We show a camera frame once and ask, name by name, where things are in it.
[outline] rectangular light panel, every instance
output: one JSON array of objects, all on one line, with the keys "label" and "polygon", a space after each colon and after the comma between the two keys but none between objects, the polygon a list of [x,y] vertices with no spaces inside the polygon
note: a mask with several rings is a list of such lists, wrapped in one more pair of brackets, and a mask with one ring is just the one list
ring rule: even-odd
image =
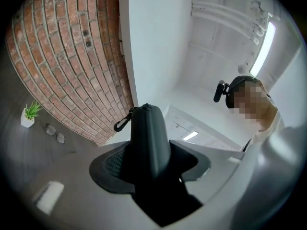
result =
[{"label": "rectangular light panel", "polygon": [[267,32],[265,34],[265,37],[262,43],[262,47],[260,49],[260,52],[257,56],[257,59],[253,67],[250,70],[250,74],[253,75],[254,77],[256,77],[257,74],[259,73],[266,57],[268,56],[269,50],[271,48],[271,45],[274,39],[275,31],[276,31],[275,25],[269,22],[268,29],[267,29]]},{"label": "rectangular light panel", "polygon": [[183,140],[185,140],[185,141],[190,140],[191,138],[193,138],[196,135],[198,135],[198,133],[196,131],[194,131],[191,134],[189,134],[188,136],[184,137]]}]

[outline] white shirt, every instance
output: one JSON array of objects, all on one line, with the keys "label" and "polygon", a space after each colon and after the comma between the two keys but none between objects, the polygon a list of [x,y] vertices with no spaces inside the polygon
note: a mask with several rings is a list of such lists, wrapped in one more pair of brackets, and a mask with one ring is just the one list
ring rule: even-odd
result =
[{"label": "white shirt", "polygon": [[254,143],[263,142],[271,133],[279,131],[283,128],[284,128],[284,123],[282,117],[280,116],[280,113],[277,112],[270,127],[264,131],[258,131],[257,134],[255,134],[255,136],[250,140],[247,149],[249,148],[250,145]]}]

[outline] green plant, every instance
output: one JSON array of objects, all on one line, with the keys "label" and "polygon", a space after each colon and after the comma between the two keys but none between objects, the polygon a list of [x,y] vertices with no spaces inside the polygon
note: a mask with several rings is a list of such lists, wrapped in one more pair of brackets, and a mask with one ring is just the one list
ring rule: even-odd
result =
[{"label": "green plant", "polygon": [[39,107],[40,104],[38,104],[36,101],[33,101],[29,108],[27,107],[27,105],[25,105],[26,118],[32,120],[34,117],[38,117],[37,112],[42,110],[42,108]]}]

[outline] brick wall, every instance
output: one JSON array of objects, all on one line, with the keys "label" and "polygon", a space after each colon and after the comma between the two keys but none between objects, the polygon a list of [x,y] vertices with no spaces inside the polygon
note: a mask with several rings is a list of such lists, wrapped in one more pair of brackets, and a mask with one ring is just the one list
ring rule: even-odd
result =
[{"label": "brick wall", "polygon": [[118,0],[26,0],[6,33],[26,88],[56,119],[104,144],[133,106]]}]

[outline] ceiling light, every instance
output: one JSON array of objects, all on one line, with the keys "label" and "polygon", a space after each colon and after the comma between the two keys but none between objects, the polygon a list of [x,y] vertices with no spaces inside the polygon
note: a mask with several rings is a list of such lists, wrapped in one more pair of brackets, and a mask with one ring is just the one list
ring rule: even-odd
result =
[{"label": "ceiling light", "polygon": [[275,35],[276,27],[271,22],[268,23],[268,29],[263,39],[263,43],[260,49],[260,52],[257,56],[257,59],[250,70],[250,74],[254,77],[257,76],[258,72],[260,71],[266,57],[268,56],[269,50],[271,48],[273,38]]},{"label": "ceiling light", "polygon": [[190,140],[191,138],[193,138],[194,136],[198,135],[198,133],[196,131],[192,132],[191,134],[189,134],[188,136],[184,137],[183,139],[185,141]]}]

